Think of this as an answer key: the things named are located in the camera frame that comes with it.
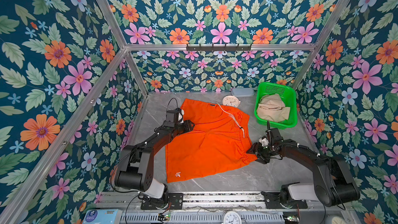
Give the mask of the orange shorts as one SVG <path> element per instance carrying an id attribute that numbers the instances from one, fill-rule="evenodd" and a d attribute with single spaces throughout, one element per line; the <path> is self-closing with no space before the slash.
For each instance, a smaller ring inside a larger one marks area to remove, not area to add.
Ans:
<path id="1" fill-rule="evenodd" d="M 174 183 L 240 169 L 256 155 L 249 136 L 249 115 L 232 106 L 185 99 L 184 120 L 193 131 L 175 137 L 165 148 L 167 182 Z"/>

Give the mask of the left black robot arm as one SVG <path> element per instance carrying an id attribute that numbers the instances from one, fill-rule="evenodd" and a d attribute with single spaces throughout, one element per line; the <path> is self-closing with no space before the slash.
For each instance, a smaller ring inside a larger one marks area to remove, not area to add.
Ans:
<path id="1" fill-rule="evenodd" d="M 116 187 L 137 190 L 152 199 L 167 197 L 166 185 L 154 179 L 154 157 L 176 137 L 194 129 L 194 123 L 184 120 L 183 116 L 181 108 L 168 110 L 166 120 L 152 136 L 139 144 L 124 147 L 114 173 Z"/>

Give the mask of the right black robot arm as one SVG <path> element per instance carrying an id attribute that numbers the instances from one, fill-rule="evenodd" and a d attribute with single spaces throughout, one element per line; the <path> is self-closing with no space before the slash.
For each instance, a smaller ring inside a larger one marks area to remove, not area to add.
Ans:
<path id="1" fill-rule="evenodd" d="M 328 157 L 292 139 L 284 139 L 277 128 L 267 130 L 247 153 L 255 155 L 261 164 L 288 158 L 312 172 L 312 183 L 282 185 L 279 201 L 284 206 L 297 201 L 318 201 L 332 207 L 360 199 L 359 188 L 343 157 Z"/>

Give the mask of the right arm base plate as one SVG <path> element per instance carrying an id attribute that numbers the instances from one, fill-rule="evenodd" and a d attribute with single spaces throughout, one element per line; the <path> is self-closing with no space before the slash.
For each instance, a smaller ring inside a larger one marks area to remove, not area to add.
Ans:
<path id="1" fill-rule="evenodd" d="M 262 191 L 260 194 L 264 197 L 264 202 L 267 209 L 308 209 L 308 205 L 304 200 L 293 200 L 290 203 L 282 203 L 279 192 Z"/>

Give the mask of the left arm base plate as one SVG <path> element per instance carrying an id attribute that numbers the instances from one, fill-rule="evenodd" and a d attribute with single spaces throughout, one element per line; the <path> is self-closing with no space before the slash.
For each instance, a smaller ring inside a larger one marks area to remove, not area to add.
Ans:
<path id="1" fill-rule="evenodd" d="M 167 193 L 160 199 L 144 196 L 141 210 L 167 210 L 182 209 L 183 193 Z"/>

